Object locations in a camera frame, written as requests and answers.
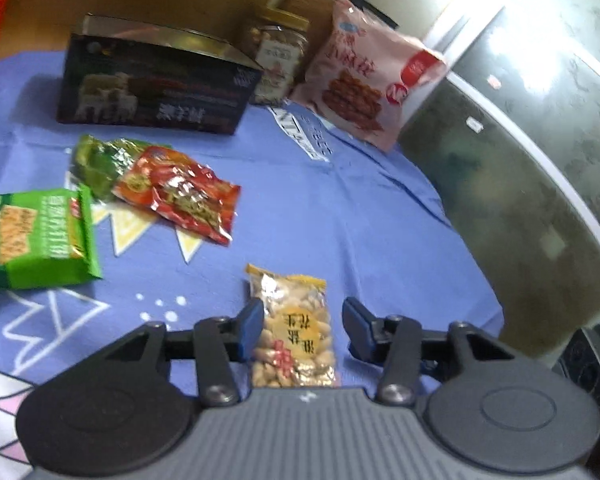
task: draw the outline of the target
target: plastic jar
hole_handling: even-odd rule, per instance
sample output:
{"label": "plastic jar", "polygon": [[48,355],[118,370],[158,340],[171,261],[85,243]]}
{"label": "plastic jar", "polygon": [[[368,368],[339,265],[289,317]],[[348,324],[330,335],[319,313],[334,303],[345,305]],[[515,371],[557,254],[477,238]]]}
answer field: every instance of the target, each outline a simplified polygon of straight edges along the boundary
{"label": "plastic jar", "polygon": [[244,25],[238,47],[264,69],[253,103],[282,103],[306,51],[308,28],[308,19],[271,7],[259,8]]}

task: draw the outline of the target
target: white zigzag line drawing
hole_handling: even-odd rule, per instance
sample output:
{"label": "white zigzag line drawing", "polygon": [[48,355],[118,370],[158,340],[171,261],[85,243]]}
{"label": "white zigzag line drawing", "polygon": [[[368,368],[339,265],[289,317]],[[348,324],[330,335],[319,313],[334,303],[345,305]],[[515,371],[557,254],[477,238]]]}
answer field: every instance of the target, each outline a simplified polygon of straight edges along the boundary
{"label": "white zigzag line drawing", "polygon": [[14,292],[8,290],[7,294],[11,297],[11,299],[17,301],[19,304],[25,306],[27,311],[24,314],[21,314],[13,321],[7,323],[4,327],[2,327],[2,335],[11,341],[19,341],[23,342],[25,345],[20,349],[16,358],[13,361],[13,370],[11,371],[11,375],[14,377],[19,376],[23,371],[32,367],[35,363],[40,361],[40,359],[49,355],[53,350],[55,350],[60,344],[62,344],[69,336],[71,336],[76,330],[80,327],[84,326],[90,319],[97,316],[104,310],[107,310],[110,307],[109,303],[104,303],[103,301],[94,300],[93,298],[89,298],[84,296],[74,290],[68,288],[60,288],[58,289],[69,296],[73,296],[74,298],[78,298],[79,300],[89,301],[90,303],[94,303],[96,306],[88,311],[86,314],[80,316],[74,323],[68,328],[62,327],[62,320],[60,317],[60,312],[58,310],[58,302],[56,300],[56,290],[48,290],[46,293],[49,297],[49,309],[51,310],[51,317],[54,322],[54,327],[56,329],[56,337],[52,342],[42,347],[37,353],[35,353],[32,357],[25,360],[25,357],[29,354],[29,351],[35,347],[38,343],[40,343],[43,339],[41,337],[36,336],[28,336],[22,335],[18,333],[12,332],[14,328],[17,328],[21,325],[21,323],[25,322],[32,316],[35,316],[41,310],[44,310],[45,305],[36,303],[35,301],[29,301],[25,298],[22,298],[15,294]]}

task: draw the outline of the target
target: gold jar lid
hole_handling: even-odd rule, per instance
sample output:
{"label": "gold jar lid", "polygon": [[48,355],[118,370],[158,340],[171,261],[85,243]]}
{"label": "gold jar lid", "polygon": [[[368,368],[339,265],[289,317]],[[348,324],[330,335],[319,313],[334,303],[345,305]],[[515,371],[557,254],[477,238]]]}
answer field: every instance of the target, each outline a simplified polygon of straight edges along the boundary
{"label": "gold jar lid", "polygon": [[309,20],[286,12],[286,10],[272,9],[271,7],[260,7],[258,8],[256,15],[268,22],[278,23],[282,27],[293,28],[295,30],[301,30],[306,32],[309,28]]}

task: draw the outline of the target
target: ribbed gray surface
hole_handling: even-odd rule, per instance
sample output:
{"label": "ribbed gray surface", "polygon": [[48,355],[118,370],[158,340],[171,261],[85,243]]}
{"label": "ribbed gray surface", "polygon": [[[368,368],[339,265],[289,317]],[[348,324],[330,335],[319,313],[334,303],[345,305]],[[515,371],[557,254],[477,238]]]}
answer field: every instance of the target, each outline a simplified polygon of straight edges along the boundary
{"label": "ribbed gray surface", "polygon": [[[27,480],[59,480],[35,470]],[[115,480],[482,480],[509,478],[460,462],[410,410],[371,402],[358,389],[255,390],[209,410],[174,451]],[[584,480],[571,468],[546,480]]]}

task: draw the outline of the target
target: tablecloth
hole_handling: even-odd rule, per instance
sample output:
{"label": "tablecloth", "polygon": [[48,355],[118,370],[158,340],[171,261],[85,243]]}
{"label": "tablecloth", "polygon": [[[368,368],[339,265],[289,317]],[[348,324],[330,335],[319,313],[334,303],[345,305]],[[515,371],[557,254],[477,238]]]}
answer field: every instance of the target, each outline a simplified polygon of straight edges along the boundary
{"label": "tablecloth", "polygon": [[[438,194],[397,148],[385,155],[295,104],[286,112],[249,107],[233,136],[59,124],[63,59],[45,52],[0,62],[0,193],[65,186],[71,148],[90,133],[171,144],[240,184],[242,194],[228,248],[181,246],[172,224],[138,230],[128,211],[112,206],[95,227],[104,279],[0,293],[0,480],[28,471],[13,415],[33,384],[146,320],[185,330],[204,317],[236,314],[248,294],[248,262],[327,280],[342,383],[370,394],[380,370],[347,354],[346,296],[427,329],[445,330],[456,319],[492,334],[501,329],[501,307]],[[172,382],[195,392],[193,370],[174,364]],[[244,386],[244,366],[237,375]]]}

